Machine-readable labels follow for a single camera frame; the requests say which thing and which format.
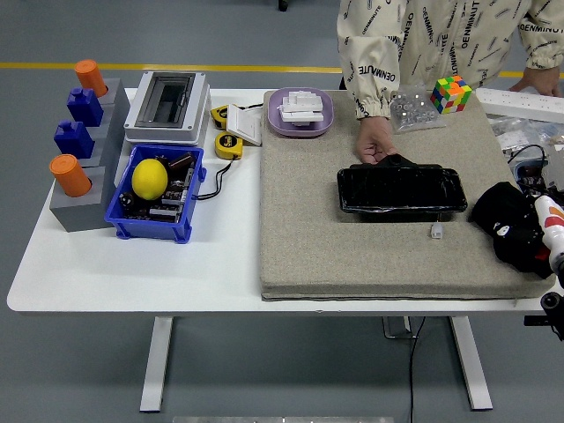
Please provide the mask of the person's left hand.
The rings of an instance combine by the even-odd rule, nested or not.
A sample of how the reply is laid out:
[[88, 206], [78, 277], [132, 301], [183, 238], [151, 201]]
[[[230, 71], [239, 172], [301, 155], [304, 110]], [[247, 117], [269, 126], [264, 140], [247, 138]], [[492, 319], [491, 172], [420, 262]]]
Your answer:
[[560, 68], [552, 67], [550, 69], [532, 69], [525, 68], [523, 76], [509, 90], [511, 92], [521, 92], [525, 88], [532, 87], [540, 95], [560, 97]]

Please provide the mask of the person's right hand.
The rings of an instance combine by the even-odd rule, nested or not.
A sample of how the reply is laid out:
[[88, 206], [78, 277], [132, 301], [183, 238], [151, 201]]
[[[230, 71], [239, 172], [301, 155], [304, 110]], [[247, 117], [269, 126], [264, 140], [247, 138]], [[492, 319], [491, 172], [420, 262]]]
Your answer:
[[383, 116], [359, 119], [360, 130], [357, 136], [356, 153], [362, 163], [375, 165], [386, 157], [397, 154], [392, 142], [392, 127]]

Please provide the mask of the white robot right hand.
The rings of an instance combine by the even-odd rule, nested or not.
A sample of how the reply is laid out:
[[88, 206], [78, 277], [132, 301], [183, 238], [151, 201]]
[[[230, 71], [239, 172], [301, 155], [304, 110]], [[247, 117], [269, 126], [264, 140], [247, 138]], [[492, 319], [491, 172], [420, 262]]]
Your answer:
[[493, 227], [493, 248], [504, 262], [522, 271], [548, 265], [563, 270], [563, 209], [549, 196], [537, 197], [534, 211], [511, 223]]

